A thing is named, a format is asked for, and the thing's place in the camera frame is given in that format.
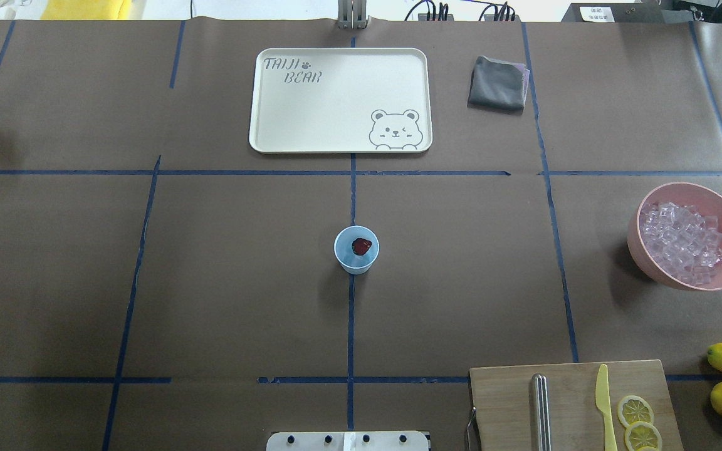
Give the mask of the yellow plastic knife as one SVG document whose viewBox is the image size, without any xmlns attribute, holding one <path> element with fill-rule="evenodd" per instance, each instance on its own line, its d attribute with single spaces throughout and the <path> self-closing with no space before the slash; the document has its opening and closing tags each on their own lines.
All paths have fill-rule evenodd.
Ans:
<svg viewBox="0 0 722 451">
<path fill-rule="evenodd" d="M 604 433 L 604 450 L 616 451 L 618 444 L 614 433 L 614 421 L 609 388 L 609 368 L 605 363 L 599 365 L 594 388 L 594 402 L 602 415 L 602 433 Z"/>
</svg>

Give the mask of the steel muddler with black tip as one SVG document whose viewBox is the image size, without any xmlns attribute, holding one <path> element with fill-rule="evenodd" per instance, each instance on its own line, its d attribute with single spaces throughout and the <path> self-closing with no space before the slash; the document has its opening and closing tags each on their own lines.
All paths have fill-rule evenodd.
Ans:
<svg viewBox="0 0 722 451">
<path fill-rule="evenodd" d="M 552 450 L 549 383 L 547 377 L 535 373 L 531 377 L 531 408 L 535 450 Z"/>
</svg>

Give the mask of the pile of clear ice cubes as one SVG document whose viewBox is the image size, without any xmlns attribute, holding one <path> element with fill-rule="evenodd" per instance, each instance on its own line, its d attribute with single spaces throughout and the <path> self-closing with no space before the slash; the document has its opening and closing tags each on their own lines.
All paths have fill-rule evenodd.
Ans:
<svg viewBox="0 0 722 451">
<path fill-rule="evenodd" d="M 719 217 L 700 214 L 695 205 L 645 202 L 639 214 L 640 239 L 665 274 L 704 286 L 722 263 Z"/>
</svg>

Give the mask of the pink bowl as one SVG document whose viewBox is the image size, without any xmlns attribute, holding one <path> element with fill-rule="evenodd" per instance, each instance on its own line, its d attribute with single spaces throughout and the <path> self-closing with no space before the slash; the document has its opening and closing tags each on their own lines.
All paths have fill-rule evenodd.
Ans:
<svg viewBox="0 0 722 451">
<path fill-rule="evenodd" d="M 695 286 L 675 279 L 655 261 L 646 249 L 640 237 L 640 212 L 642 206 L 653 202 L 674 202 L 677 204 L 695 205 L 699 211 L 708 215 L 716 215 L 719 219 L 719 231 L 722 233 L 722 195 L 707 187 L 689 182 L 671 182 L 660 185 L 642 198 L 634 208 L 629 220 L 627 246 L 631 257 L 640 271 L 659 284 L 685 291 L 715 292 L 722 290 L 722 263 L 719 264 L 716 277 L 710 283 Z"/>
</svg>

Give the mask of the yellow cloth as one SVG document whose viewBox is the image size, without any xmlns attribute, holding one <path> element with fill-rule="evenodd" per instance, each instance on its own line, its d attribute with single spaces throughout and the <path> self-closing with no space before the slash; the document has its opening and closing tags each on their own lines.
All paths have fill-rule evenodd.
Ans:
<svg viewBox="0 0 722 451">
<path fill-rule="evenodd" d="M 132 1 L 49 1 L 40 20 L 126 20 Z"/>
</svg>

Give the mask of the aluminium frame post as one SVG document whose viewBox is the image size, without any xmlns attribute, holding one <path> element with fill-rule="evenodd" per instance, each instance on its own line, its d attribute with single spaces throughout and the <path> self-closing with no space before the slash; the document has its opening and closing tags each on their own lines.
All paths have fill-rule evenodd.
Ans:
<svg viewBox="0 0 722 451">
<path fill-rule="evenodd" d="M 365 29 L 369 25 L 367 0 L 338 0 L 337 28 Z"/>
</svg>

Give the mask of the light blue plastic cup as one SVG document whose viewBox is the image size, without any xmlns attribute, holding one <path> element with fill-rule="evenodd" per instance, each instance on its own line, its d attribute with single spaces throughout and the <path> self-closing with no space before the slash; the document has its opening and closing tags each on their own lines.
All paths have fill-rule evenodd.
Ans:
<svg viewBox="0 0 722 451">
<path fill-rule="evenodd" d="M 352 251 L 352 242 L 359 237 L 373 243 L 370 251 L 363 256 L 355 255 Z M 352 275 L 366 273 L 379 256 L 378 237 L 367 227 L 351 225 L 339 232 L 333 240 L 333 254 L 347 273 Z"/>
</svg>

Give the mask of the red strawberry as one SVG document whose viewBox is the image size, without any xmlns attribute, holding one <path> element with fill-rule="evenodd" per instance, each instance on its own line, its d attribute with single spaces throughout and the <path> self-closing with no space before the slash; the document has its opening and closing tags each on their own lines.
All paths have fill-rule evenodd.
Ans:
<svg viewBox="0 0 722 451">
<path fill-rule="evenodd" d="M 352 248 L 353 254 L 363 256 L 370 251 L 372 245 L 372 241 L 359 237 L 358 239 L 353 240 L 350 248 Z"/>
</svg>

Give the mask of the cream bear serving tray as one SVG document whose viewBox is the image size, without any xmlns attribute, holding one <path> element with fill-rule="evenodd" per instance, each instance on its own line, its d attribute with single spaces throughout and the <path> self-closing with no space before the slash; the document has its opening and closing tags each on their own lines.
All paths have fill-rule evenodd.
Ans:
<svg viewBox="0 0 722 451">
<path fill-rule="evenodd" d="M 433 143 L 427 58 L 416 48 L 268 48 L 249 144 L 264 154 L 416 153 Z"/>
</svg>

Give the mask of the grey folded cloth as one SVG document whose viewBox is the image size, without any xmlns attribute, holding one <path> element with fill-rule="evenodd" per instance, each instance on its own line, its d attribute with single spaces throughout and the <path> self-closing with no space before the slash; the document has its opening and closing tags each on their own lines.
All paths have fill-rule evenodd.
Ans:
<svg viewBox="0 0 722 451">
<path fill-rule="evenodd" d="M 524 63 L 512 63 L 479 55 L 473 66 L 468 103 L 504 111 L 525 107 L 530 69 Z"/>
</svg>

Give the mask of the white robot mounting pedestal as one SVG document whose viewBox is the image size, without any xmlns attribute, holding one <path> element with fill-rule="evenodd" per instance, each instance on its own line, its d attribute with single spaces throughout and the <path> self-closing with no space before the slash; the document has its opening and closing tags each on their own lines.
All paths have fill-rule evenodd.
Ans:
<svg viewBox="0 0 722 451">
<path fill-rule="evenodd" d="M 279 432 L 266 450 L 431 450 L 429 434 L 416 430 Z"/>
</svg>

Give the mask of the wooden cutting board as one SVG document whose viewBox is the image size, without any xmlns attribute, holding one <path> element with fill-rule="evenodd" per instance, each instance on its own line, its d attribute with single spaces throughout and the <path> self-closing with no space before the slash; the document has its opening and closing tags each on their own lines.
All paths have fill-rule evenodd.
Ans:
<svg viewBox="0 0 722 451">
<path fill-rule="evenodd" d="M 604 426 L 596 406 L 596 377 L 600 363 L 564 365 L 482 366 L 471 368 L 471 391 L 478 411 L 478 430 L 484 450 L 533 450 L 532 376 L 549 383 L 551 445 L 554 450 L 602 450 Z M 662 449 L 681 450 L 667 382 L 659 360 L 610 361 L 612 403 L 634 395 L 647 400 Z"/>
</svg>

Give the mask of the black box with label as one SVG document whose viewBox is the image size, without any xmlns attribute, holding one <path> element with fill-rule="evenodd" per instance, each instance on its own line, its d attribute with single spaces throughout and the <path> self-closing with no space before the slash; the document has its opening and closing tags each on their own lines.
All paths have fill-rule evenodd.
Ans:
<svg viewBox="0 0 722 451">
<path fill-rule="evenodd" d="M 665 23 L 662 9 L 647 3 L 570 3 L 562 23 Z"/>
</svg>

